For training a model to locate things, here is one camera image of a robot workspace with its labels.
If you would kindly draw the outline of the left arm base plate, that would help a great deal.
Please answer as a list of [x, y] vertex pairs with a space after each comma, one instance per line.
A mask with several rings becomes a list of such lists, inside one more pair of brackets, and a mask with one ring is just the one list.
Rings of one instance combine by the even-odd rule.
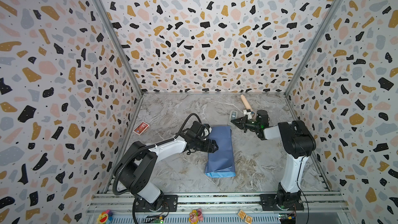
[[133, 203], [133, 210], [136, 213], [176, 212], [177, 204], [177, 195], [160, 195], [153, 203], [149, 203], [144, 198], [138, 198]]

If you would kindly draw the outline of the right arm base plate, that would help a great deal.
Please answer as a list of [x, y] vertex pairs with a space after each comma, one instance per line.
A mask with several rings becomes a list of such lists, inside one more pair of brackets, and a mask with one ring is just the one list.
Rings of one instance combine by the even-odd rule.
[[263, 211], [303, 211], [305, 209], [297, 194], [261, 194], [260, 205]]

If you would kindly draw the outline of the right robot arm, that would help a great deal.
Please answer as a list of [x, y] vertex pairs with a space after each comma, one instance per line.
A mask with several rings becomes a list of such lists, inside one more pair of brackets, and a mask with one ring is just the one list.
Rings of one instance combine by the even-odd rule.
[[305, 164], [316, 149], [316, 142], [301, 120], [280, 122], [269, 125], [270, 118], [265, 110], [258, 110], [255, 118], [252, 112], [244, 111], [244, 116], [232, 118], [230, 122], [244, 132], [254, 132], [262, 140], [281, 139], [287, 153], [284, 176], [275, 194], [262, 194], [260, 205], [263, 211], [303, 210], [301, 180]]

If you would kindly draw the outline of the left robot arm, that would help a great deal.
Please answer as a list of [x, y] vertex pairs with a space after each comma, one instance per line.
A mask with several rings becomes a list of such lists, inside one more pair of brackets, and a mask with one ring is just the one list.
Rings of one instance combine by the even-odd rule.
[[150, 182], [156, 164], [178, 153], [215, 153], [218, 145], [209, 138], [210, 133], [210, 125], [194, 121], [190, 128], [181, 128], [170, 139], [154, 144], [134, 142], [115, 166], [113, 194], [130, 193], [148, 204], [150, 210], [159, 210], [164, 203], [164, 193]]

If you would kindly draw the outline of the blue wrapping paper sheet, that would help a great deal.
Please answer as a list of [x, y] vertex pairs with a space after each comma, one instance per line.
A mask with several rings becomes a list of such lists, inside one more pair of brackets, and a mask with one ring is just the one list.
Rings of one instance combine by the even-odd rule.
[[235, 177], [231, 127], [229, 125], [215, 126], [209, 138], [216, 142], [218, 150], [208, 154], [205, 175], [211, 178]]

